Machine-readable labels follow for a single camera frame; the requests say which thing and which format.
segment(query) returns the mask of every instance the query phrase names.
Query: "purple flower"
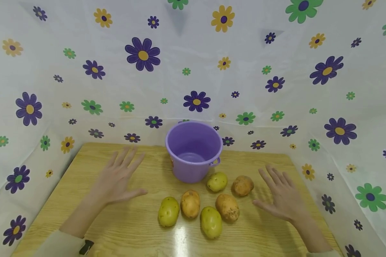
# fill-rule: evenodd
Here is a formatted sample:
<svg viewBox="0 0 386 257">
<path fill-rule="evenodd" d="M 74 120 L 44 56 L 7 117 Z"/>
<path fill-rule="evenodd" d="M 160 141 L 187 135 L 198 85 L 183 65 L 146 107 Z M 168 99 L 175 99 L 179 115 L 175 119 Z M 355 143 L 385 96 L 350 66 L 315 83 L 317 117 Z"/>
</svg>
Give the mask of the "purple flower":
<svg viewBox="0 0 386 257">
<path fill-rule="evenodd" d="M 149 116 L 148 119 L 145 119 L 146 126 L 150 126 L 151 128 L 159 128 L 159 126 L 163 125 L 162 119 L 159 119 L 159 117 L 155 116 Z"/>
<path fill-rule="evenodd" d="M 355 124 L 346 124 L 346 120 L 342 117 L 339 120 L 331 118 L 329 119 L 330 124 L 325 124 L 324 128 L 329 130 L 326 133 L 326 136 L 329 138 L 334 137 L 333 141 L 335 144 L 339 144 L 340 141 L 343 142 L 344 145 L 348 145 L 350 143 L 350 139 L 356 139 L 357 135 L 355 132 L 352 132 L 356 129 Z"/>
<path fill-rule="evenodd" d="M 22 237 L 23 231 L 26 230 L 25 222 L 26 218 L 22 218 L 21 215 L 17 216 L 15 220 L 11 220 L 11 228 L 6 229 L 3 233 L 3 236 L 6 236 L 3 240 L 3 245 L 9 244 L 9 246 L 12 246 L 14 240 L 19 240 Z"/>
<path fill-rule="evenodd" d="M 334 56 L 330 56 L 326 60 L 326 64 L 322 62 L 316 64 L 315 69 L 317 71 L 310 74 L 311 79 L 315 78 L 313 85 L 318 84 L 319 82 L 324 85 L 329 79 L 336 77 L 336 71 L 343 67 L 343 63 L 341 62 L 342 60 L 343 56 L 337 58 L 336 61 Z"/>
<path fill-rule="evenodd" d="M 125 50 L 131 56 L 127 57 L 128 63 L 136 63 L 136 69 L 142 71 L 144 67 L 146 70 L 153 71 L 153 65 L 159 65 L 160 59 L 155 57 L 160 54 L 160 49 L 158 47 L 153 47 L 152 41 L 149 38 L 144 39 L 143 45 L 139 38 L 132 38 L 132 43 L 134 46 L 126 45 Z"/>
<path fill-rule="evenodd" d="M 283 77 L 279 79 L 278 76 L 274 76 L 273 79 L 268 80 L 268 84 L 264 88 L 269 89 L 269 92 L 273 91 L 275 93 L 283 87 L 284 82 Z"/>
<path fill-rule="evenodd" d="M 30 121 L 33 125 L 38 123 L 37 119 L 41 119 L 43 114 L 39 111 L 41 109 L 41 103 L 36 102 L 37 97 L 35 94 L 29 94 L 23 92 L 23 100 L 17 98 L 15 104 L 20 107 L 19 110 L 15 112 L 16 116 L 19 118 L 24 117 L 23 124 L 25 126 L 30 125 Z"/>
<path fill-rule="evenodd" d="M 104 67 L 97 65 L 96 61 L 93 63 L 90 60 L 86 60 L 87 65 L 83 65 L 83 68 L 86 69 L 85 73 L 87 75 L 92 75 L 94 79 L 103 79 L 102 76 L 106 76 L 106 73 L 103 71 Z"/>
<path fill-rule="evenodd" d="M 210 102 L 210 98 L 205 97 L 206 96 L 205 92 L 200 92 L 200 94 L 197 95 L 196 91 L 191 91 L 190 95 L 184 96 L 184 100 L 186 100 L 187 102 L 183 104 L 184 107 L 190 106 L 189 111 L 196 110 L 198 112 L 202 112 L 203 108 L 205 109 L 209 108 L 209 105 L 207 103 Z"/>
<path fill-rule="evenodd" d="M 14 168 L 14 174 L 7 177 L 8 183 L 6 184 L 6 190 L 11 189 L 10 192 L 12 194 L 14 194 L 17 189 L 22 190 L 24 184 L 30 181 L 29 173 L 30 170 L 26 170 L 26 165 L 23 165 L 20 169 L 19 167 Z"/>
<path fill-rule="evenodd" d="M 159 25 L 159 19 L 157 19 L 156 16 L 150 16 L 150 19 L 147 19 L 147 21 L 149 22 L 147 25 L 149 25 L 151 28 L 157 28 Z"/>
</svg>

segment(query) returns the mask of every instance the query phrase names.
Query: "potato skin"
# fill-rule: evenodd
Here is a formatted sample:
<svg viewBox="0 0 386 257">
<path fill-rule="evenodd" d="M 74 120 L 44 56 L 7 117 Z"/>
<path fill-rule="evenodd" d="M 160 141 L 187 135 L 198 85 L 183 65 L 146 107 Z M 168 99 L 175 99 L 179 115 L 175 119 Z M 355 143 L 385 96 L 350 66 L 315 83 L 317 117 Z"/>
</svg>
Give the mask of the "potato skin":
<svg viewBox="0 0 386 257">
<path fill-rule="evenodd" d="M 238 176 L 232 184 L 232 191 L 239 196 L 245 196 L 254 188 L 254 183 L 248 176 Z"/>
<path fill-rule="evenodd" d="M 200 211 L 200 196 L 195 190 L 187 190 L 182 195 L 180 208 L 186 217 L 194 219 L 199 215 Z"/>
<path fill-rule="evenodd" d="M 234 222 L 240 216 L 236 199 L 228 194 L 220 194 L 216 199 L 216 209 L 226 222 Z"/>
<path fill-rule="evenodd" d="M 160 225 L 163 227 L 171 227 L 176 224 L 179 217 L 179 203 L 174 197 L 166 197 L 163 199 L 157 215 Z"/>
</svg>

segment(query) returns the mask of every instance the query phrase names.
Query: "yellow flower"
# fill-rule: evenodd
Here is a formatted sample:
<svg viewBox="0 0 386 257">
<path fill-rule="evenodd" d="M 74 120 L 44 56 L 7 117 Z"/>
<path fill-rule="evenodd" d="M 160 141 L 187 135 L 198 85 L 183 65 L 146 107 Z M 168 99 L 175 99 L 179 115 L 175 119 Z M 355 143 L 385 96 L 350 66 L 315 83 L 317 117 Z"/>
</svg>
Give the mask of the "yellow flower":
<svg viewBox="0 0 386 257">
<path fill-rule="evenodd" d="M 312 40 L 309 42 L 310 48 L 317 48 L 318 46 L 321 46 L 323 44 L 323 41 L 326 38 L 324 37 L 324 34 L 317 33 L 315 37 L 312 37 Z"/>
<path fill-rule="evenodd" d="M 96 13 L 93 13 L 93 15 L 96 17 L 96 22 L 100 23 L 101 27 L 110 27 L 110 24 L 113 24 L 113 21 L 111 20 L 112 15 L 108 14 L 106 9 L 100 10 L 97 8 Z"/>
<path fill-rule="evenodd" d="M 61 150 L 63 151 L 63 153 L 70 152 L 70 149 L 73 148 L 73 144 L 74 144 L 73 137 L 72 136 L 71 137 L 66 136 L 65 140 L 62 141 Z"/>
<path fill-rule="evenodd" d="M 234 13 L 232 12 L 232 7 L 228 6 L 225 10 L 224 5 L 219 7 L 219 11 L 213 12 L 212 26 L 216 26 L 216 31 L 219 32 L 223 30 L 223 32 L 227 31 L 227 27 L 231 27 L 233 25 Z"/>
<path fill-rule="evenodd" d="M 229 60 L 229 57 L 223 57 L 219 61 L 219 65 L 217 67 L 220 68 L 220 70 L 226 70 L 226 68 L 230 67 L 230 63 L 231 61 Z"/>
<path fill-rule="evenodd" d="M 304 166 L 302 166 L 302 169 L 303 169 L 302 173 L 306 179 L 309 179 L 310 181 L 312 181 L 312 179 L 315 178 L 315 170 L 312 169 L 312 165 L 309 165 L 306 163 Z"/>
<path fill-rule="evenodd" d="M 15 57 L 15 55 L 21 55 L 21 51 L 23 51 L 20 43 L 13 41 L 11 38 L 9 38 L 8 41 L 3 40 L 3 49 L 6 51 L 8 56 L 11 55 L 12 57 Z"/>
<path fill-rule="evenodd" d="M 356 171 L 356 166 L 355 165 L 352 165 L 352 164 L 349 164 L 346 166 L 346 170 L 350 173 L 353 173 Z"/>
</svg>

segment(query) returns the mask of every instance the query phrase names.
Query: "white backdrop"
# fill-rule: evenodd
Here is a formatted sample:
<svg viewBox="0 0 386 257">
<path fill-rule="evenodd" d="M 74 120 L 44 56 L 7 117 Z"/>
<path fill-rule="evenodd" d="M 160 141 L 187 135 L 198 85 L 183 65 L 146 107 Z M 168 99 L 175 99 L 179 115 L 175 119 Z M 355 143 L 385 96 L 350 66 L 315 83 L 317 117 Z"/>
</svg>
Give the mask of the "white backdrop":
<svg viewBox="0 0 386 257">
<path fill-rule="evenodd" d="M 386 256 L 381 0 L 0 1 L 0 256 L 83 142 L 183 120 L 288 154 L 342 251 Z"/>
</svg>

